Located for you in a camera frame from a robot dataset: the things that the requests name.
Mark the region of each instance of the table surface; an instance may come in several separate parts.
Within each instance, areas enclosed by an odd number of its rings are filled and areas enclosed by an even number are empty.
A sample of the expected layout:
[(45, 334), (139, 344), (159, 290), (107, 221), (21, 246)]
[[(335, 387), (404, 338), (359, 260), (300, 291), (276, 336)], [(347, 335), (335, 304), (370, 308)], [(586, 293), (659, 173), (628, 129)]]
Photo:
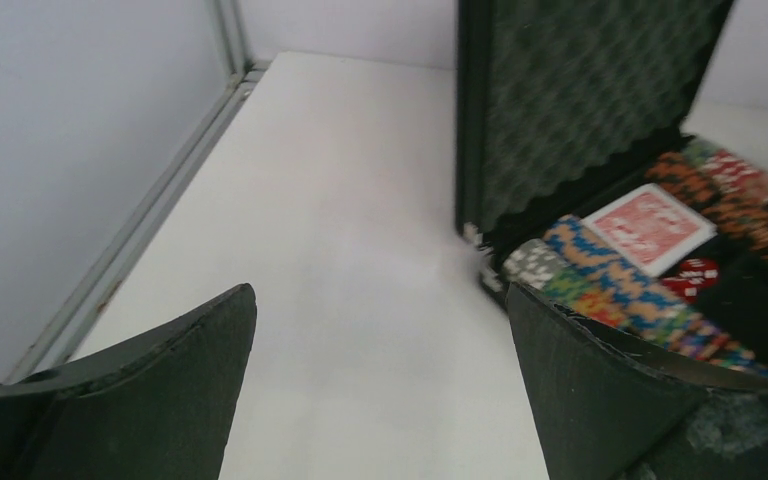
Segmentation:
[[(238, 283), (258, 325), (222, 479), (547, 479), (503, 313), (453, 227), (455, 74), (285, 53), (78, 357)], [(768, 166), (768, 113), (688, 128)]]

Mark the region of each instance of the case lid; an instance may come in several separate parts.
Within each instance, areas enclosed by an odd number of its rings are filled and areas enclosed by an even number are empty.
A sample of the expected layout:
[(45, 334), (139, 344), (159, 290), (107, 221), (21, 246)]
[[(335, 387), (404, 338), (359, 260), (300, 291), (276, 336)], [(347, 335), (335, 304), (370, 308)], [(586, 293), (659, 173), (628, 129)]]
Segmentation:
[(680, 141), (731, 4), (461, 0), (457, 228), (586, 198), (586, 169), (619, 178)]

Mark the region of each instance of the open box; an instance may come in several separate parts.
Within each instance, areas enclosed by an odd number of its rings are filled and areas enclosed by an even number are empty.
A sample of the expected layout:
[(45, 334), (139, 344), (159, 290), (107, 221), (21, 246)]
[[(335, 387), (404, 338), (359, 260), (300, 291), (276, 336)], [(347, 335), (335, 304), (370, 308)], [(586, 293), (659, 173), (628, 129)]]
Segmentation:
[[(507, 305), (553, 480), (768, 478), (768, 378), (653, 347), (502, 273), (692, 140), (680, 126), (731, 6), (460, 2), (456, 227), (486, 249), (481, 285)], [(768, 364), (768, 263), (721, 234), (692, 255), (722, 267), (695, 307)]]

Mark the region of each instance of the gray panel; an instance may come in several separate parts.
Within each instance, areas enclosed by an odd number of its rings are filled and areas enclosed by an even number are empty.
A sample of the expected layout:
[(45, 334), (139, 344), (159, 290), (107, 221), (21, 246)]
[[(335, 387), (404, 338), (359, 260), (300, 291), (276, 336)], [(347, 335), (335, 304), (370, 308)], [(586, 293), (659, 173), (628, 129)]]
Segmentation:
[(225, 86), (203, 0), (0, 0), (0, 380)]

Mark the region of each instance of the playing card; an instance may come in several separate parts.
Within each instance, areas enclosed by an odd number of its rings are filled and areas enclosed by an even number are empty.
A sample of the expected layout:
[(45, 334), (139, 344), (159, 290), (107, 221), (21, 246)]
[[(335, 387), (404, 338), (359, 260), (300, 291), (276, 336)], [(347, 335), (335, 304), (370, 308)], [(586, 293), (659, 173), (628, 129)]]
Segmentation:
[(654, 184), (637, 188), (582, 223), (652, 277), (716, 234), (714, 224)]

